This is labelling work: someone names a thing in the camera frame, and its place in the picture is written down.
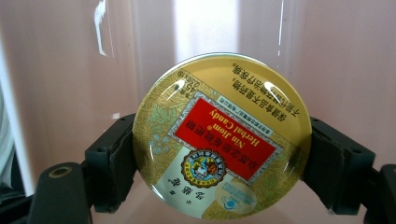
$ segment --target gold tin lid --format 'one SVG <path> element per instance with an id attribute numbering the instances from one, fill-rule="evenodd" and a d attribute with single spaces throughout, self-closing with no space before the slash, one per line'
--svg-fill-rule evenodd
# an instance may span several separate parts
<path id="1" fill-rule="evenodd" d="M 296 90 L 246 56 L 212 53 L 166 72 L 136 114 L 148 186 L 192 217 L 231 219 L 279 201 L 299 180 L 311 123 Z"/>

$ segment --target pink background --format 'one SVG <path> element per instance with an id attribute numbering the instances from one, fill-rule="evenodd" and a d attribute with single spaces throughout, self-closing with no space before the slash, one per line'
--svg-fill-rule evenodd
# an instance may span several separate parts
<path id="1" fill-rule="evenodd" d="M 176 63 L 230 51 L 269 64 L 323 119 L 396 162 L 396 2 L 107 1 L 99 54 L 98 1 L 2 1 L 1 85 L 26 191 L 53 164 L 82 162 L 118 117 L 136 112 L 150 86 Z M 362 223 L 334 216 L 303 183 L 258 215 L 227 223 Z M 136 175 L 127 202 L 94 223 L 216 223 L 162 203 Z"/>

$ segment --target black mechanical part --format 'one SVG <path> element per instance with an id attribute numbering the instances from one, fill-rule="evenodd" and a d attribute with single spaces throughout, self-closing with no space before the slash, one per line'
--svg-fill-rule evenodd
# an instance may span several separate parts
<path id="1" fill-rule="evenodd" d="M 87 192 L 96 212 L 116 212 L 134 183 L 133 125 L 134 114 L 118 119 L 85 151 Z"/>
<path id="2" fill-rule="evenodd" d="M 52 166 L 39 179 L 28 223 L 91 224 L 80 164 Z"/>
<path id="3" fill-rule="evenodd" d="M 311 120 L 305 184 L 337 215 L 356 215 L 363 204 L 365 224 L 396 224 L 396 165 L 378 172 L 372 151 L 323 121 Z M 0 209 L 0 217 L 25 223 L 29 206 L 32 224 L 91 223 L 92 205 L 97 212 L 114 213 L 134 182 L 133 124 L 134 115 L 119 119 L 86 150 L 81 165 L 69 162 L 49 168 L 38 180 L 32 205 L 32 197 L 25 198 Z"/>

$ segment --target tin lid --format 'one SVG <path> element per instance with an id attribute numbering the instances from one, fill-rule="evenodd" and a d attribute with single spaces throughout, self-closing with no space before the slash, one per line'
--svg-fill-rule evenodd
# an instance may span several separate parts
<path id="1" fill-rule="evenodd" d="M 299 180 L 311 123 L 296 90 L 246 56 L 213 53 L 166 72 L 136 114 L 134 154 L 148 186 L 192 217 L 246 217 Z"/>

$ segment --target circular emblem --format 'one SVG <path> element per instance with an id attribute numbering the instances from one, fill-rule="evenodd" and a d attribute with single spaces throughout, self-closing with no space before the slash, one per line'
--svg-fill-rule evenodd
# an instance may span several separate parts
<path id="1" fill-rule="evenodd" d="M 224 159 L 210 149 L 191 151 L 181 163 L 184 179 L 198 188 L 216 186 L 226 175 Z"/>

